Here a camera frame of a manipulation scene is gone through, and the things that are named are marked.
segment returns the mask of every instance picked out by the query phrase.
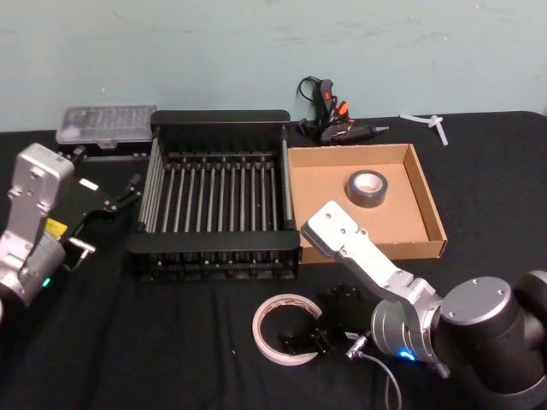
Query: cardboard box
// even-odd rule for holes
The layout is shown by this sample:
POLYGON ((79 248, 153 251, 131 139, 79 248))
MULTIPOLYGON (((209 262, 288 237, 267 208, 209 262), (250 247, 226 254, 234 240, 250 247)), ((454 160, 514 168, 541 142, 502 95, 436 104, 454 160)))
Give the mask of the cardboard box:
MULTIPOLYGON (((292 201, 298 229, 327 201, 338 202, 390 259, 438 258, 447 239, 414 146, 387 144, 289 149, 292 201), (344 187, 355 171, 384 174, 388 190, 376 208, 361 208, 344 187)), ((302 263, 324 258, 302 238, 302 263)))

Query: black tablecloth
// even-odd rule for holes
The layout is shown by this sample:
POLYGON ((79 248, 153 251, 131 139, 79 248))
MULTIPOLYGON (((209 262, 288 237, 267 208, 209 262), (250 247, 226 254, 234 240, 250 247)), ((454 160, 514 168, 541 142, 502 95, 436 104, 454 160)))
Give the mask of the black tablecloth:
MULTIPOLYGON (((441 259, 399 261, 400 267, 440 295, 472 277, 514 283, 547 268, 547 118, 444 115, 448 148, 423 124, 369 122, 391 128, 376 143, 415 145, 449 238, 441 259)), ((16 153, 34 141, 53 147, 54 132, 0 135, 0 193, 9 188, 16 153)), ((144 171, 143 161, 78 169, 112 193, 144 171)), ((9 210, 3 197, 2 228, 9 210)), ((90 226, 85 238, 97 245, 96 255, 73 276, 55 277, 27 310, 8 306, 0 408, 383 408, 384 376, 374 365, 330 354, 278 366, 262 357, 251 335, 253 314, 268 297, 313 299, 320 287, 358 284, 345 268, 304 266, 296 281, 138 284, 122 270, 130 225, 126 216, 90 226)), ((440 380, 415 363, 391 368, 405 409, 498 406, 468 369, 440 380)))

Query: black cable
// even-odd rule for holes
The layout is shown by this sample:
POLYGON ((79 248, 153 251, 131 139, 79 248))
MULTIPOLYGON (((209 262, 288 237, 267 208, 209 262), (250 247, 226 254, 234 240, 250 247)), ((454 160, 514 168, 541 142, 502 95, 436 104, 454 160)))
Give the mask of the black cable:
POLYGON ((314 83, 314 86, 315 86, 315 89, 317 88, 319 82, 321 80, 318 79, 317 77, 312 77, 312 76, 308 76, 304 79, 301 79, 300 82, 298 83, 298 88, 297 88, 297 92, 298 94, 300 94, 304 99, 308 100, 309 102, 313 103, 314 105, 316 104, 316 101, 314 100, 314 95, 312 94, 312 97, 308 97, 304 94, 304 92, 302 91, 302 85, 304 83, 308 83, 308 82, 311 82, 311 83, 314 83))

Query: gray cable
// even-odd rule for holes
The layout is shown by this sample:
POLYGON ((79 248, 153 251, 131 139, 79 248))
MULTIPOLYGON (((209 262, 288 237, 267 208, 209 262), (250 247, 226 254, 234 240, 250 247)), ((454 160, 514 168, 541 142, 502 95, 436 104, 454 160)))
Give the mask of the gray cable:
MULTIPOLYGON (((371 360, 374 363, 376 363, 378 366, 380 366, 384 372, 387 374, 387 380, 391 380, 393 382, 393 386, 395 386, 395 392, 397 393, 397 410, 403 409, 403 395, 401 394, 401 388, 399 387, 399 383, 397 382, 397 379, 391 372, 390 368, 385 365, 385 363, 379 359, 376 359, 374 356, 370 356, 368 354, 364 354, 363 352, 357 352, 357 357, 360 359, 366 359, 371 360)), ((389 383, 386 383, 385 392, 384 392, 384 400, 385 400, 385 410, 389 410, 389 383)))
POLYGON ((389 376, 385 376, 384 406, 386 409, 390 408, 390 378, 389 376))

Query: masking tape roll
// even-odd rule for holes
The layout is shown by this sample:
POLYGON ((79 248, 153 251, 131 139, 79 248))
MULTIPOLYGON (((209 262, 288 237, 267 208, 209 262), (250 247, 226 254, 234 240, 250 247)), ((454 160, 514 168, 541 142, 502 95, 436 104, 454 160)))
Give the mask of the masking tape roll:
POLYGON ((266 300, 255 312, 253 318, 253 337, 255 343, 260 352, 272 362, 282 366, 298 366, 312 360, 317 353, 304 353, 304 354, 287 354, 281 353, 270 347, 261 334, 261 325, 264 318, 268 313, 280 306, 297 306, 310 313, 315 319, 318 319, 322 315, 321 309, 313 303, 310 299, 293 294, 284 294, 270 297, 266 300))

